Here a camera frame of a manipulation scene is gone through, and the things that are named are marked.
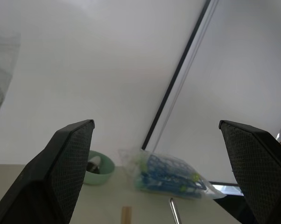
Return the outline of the wooden chopstick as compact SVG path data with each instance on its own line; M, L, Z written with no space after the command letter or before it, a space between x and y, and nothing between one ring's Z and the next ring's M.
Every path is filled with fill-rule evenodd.
M132 207L131 206L122 207L121 224L132 224Z

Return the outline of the clear bag with blue rack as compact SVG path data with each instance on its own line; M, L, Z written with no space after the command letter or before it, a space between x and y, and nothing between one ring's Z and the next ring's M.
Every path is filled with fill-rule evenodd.
M121 149L119 156L137 190L184 199L220 199L226 196L191 165L176 157L142 149Z

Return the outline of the small dark object in bowl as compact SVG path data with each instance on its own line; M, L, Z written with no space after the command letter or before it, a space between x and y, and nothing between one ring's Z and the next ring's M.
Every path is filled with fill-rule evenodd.
M101 164L100 156L94 156L88 160L86 171L94 174L99 174L99 166Z

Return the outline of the black window frame post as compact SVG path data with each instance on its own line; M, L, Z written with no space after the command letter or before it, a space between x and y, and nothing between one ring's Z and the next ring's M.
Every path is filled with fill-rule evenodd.
M156 150L218 2L219 0L205 0L177 68L141 146L142 150L150 152Z

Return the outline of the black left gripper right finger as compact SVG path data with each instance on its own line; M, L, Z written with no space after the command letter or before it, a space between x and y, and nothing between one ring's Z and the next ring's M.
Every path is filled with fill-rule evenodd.
M281 224L281 144L250 125L221 120L218 127L235 180L258 224Z

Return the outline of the green bowl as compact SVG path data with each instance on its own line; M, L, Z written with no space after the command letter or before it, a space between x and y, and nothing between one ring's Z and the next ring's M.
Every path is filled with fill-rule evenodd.
M108 156L106 156L100 152L91 150L89 152L88 160L91 160L94 157L100 158L98 172L93 173L93 172L86 171L85 177L84 177L84 184L103 185L113 175L113 173L115 171L115 164Z

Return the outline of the metal rod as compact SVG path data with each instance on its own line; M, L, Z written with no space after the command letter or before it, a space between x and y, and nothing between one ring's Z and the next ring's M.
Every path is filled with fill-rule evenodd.
M178 211L178 208L177 208L177 205L176 205L176 202L175 202L174 198L170 198L169 205L170 205L170 208L171 208L171 212L172 212L175 224L182 224L180 214L179 214L179 211Z

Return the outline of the clear plastic bag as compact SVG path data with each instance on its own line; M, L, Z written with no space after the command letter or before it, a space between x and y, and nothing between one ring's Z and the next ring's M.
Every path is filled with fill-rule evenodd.
M0 31L0 109L6 98L21 45L19 34Z

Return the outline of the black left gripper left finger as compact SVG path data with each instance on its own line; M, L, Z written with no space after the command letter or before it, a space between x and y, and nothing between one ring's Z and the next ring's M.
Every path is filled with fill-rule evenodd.
M67 125L0 200L0 224L69 224L86 173L94 120Z

